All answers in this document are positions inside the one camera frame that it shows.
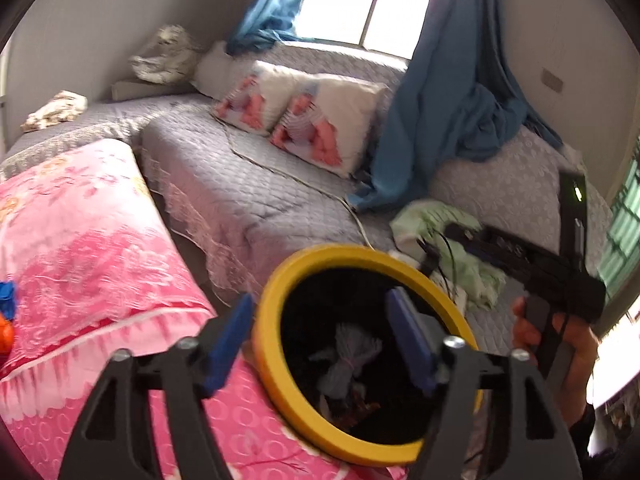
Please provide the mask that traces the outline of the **person's right hand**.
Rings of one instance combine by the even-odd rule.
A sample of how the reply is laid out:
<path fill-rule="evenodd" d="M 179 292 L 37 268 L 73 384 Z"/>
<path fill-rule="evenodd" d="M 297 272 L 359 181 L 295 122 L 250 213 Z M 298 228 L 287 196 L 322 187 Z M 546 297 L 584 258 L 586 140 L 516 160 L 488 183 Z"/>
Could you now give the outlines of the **person's right hand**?
<path fill-rule="evenodd" d="M 541 334 L 526 320 L 525 307 L 525 297 L 518 297 L 512 304 L 515 315 L 512 344 L 514 348 L 534 353 L 534 349 L 540 343 Z M 572 316 L 564 322 L 564 316 L 559 313 L 553 318 L 553 326 L 556 330 L 563 331 L 563 341 L 574 349 L 574 356 L 562 388 L 554 396 L 562 419 L 570 428 L 582 418 L 587 408 L 587 386 L 598 357 L 599 341 L 591 327 L 581 318 Z"/>

